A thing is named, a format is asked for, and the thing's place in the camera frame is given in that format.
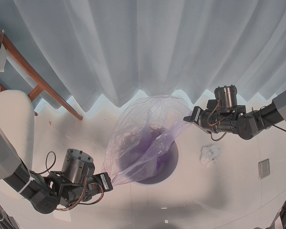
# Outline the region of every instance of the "floor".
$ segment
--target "floor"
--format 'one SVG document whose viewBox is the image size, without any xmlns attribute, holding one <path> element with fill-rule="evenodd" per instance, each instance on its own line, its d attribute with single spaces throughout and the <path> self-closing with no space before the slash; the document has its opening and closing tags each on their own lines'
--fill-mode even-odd
<svg viewBox="0 0 286 229">
<path fill-rule="evenodd" d="M 183 91 L 174 95 L 185 98 L 190 108 L 204 108 L 214 98 L 206 91 L 192 104 Z M 145 96 L 139 91 L 131 101 Z M 94 158 L 95 173 L 99 173 L 116 121 L 130 102 L 117 108 L 102 95 L 88 113 L 83 113 L 74 99 L 69 102 L 83 114 L 82 121 L 63 108 L 52 109 L 43 101 L 35 109 L 38 116 L 33 170 L 44 170 L 49 151 L 58 157 L 53 170 L 61 170 L 66 150 L 76 148 Z M 247 103 L 238 95 L 238 104 L 245 104 L 247 111 L 270 102 L 257 94 Z M 286 129 L 285 122 L 279 126 Z M 220 147 L 221 154 L 213 166 L 207 167 L 199 162 L 201 148 L 213 144 Z M 28 201 L 7 198 L 1 192 L 0 204 L 23 229 L 251 229 L 270 225 L 286 199 L 286 133 L 272 127 L 251 140 L 228 133 L 221 141 L 213 142 L 208 134 L 192 125 L 178 137 L 177 145 L 179 164 L 157 186 L 116 186 L 100 203 L 78 206 L 69 213 L 42 215 Z M 267 158 L 271 173 L 259 180 L 258 162 Z"/>
</svg>

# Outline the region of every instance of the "curtain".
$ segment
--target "curtain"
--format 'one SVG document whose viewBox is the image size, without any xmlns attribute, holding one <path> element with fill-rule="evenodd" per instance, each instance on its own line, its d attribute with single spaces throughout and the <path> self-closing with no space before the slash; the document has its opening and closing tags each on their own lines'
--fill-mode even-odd
<svg viewBox="0 0 286 229">
<path fill-rule="evenodd" d="M 0 27 L 84 111 L 102 93 L 120 107 L 138 90 L 193 103 L 230 84 L 246 101 L 286 90 L 286 0 L 0 0 Z"/>
</svg>

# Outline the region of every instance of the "zip tie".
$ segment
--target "zip tie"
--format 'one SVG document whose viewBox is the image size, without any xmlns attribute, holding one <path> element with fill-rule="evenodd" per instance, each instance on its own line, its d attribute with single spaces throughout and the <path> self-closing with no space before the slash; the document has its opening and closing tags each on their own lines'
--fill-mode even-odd
<svg viewBox="0 0 286 229">
<path fill-rule="evenodd" d="M 31 173 L 29 172 L 29 175 L 30 175 L 30 179 L 29 179 L 29 181 L 24 185 L 24 187 L 19 191 L 19 192 L 17 192 L 17 193 L 22 193 L 23 192 L 23 190 L 30 184 L 30 182 L 31 181 L 33 181 L 33 180 L 35 180 L 35 178 L 33 178 L 33 177 L 31 177 Z"/>
<path fill-rule="evenodd" d="M 2 211 L 2 219 L 0 219 L 0 221 L 3 221 L 4 220 L 4 214 L 3 213 L 5 212 L 5 210 L 2 209 L 1 211 Z"/>
</svg>

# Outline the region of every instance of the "wooden frame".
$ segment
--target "wooden frame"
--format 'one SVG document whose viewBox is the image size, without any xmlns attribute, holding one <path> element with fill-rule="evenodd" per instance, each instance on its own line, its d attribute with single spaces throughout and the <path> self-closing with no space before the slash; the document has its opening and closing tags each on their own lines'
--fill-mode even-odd
<svg viewBox="0 0 286 229">
<path fill-rule="evenodd" d="M 28 94 L 28 97 L 33 101 L 43 90 L 45 90 L 51 97 L 53 97 L 59 104 L 61 104 L 66 110 L 73 114 L 79 120 L 83 117 L 73 109 L 38 73 L 33 67 L 26 61 L 21 53 L 15 48 L 13 43 L 8 39 L 3 30 L 0 29 L 0 48 L 4 45 L 8 54 L 19 64 L 19 66 L 37 83 L 37 86 Z M 0 84 L 0 92 L 6 90 L 4 86 Z"/>
</svg>

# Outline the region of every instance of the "plastic bag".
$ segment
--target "plastic bag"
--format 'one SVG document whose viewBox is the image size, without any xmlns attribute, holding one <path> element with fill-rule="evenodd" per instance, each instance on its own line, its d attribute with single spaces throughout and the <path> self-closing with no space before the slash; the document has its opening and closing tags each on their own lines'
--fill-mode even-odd
<svg viewBox="0 0 286 229">
<path fill-rule="evenodd" d="M 112 185 L 155 176 L 175 139 L 191 124 L 187 102 L 174 96 L 145 97 L 121 114 L 108 144 L 103 172 Z"/>
<path fill-rule="evenodd" d="M 210 165 L 210 162 L 214 162 L 220 155 L 220 149 L 217 146 L 211 146 L 211 147 L 203 147 L 201 150 L 201 156 L 200 156 L 200 162 L 207 166 Z"/>
</svg>

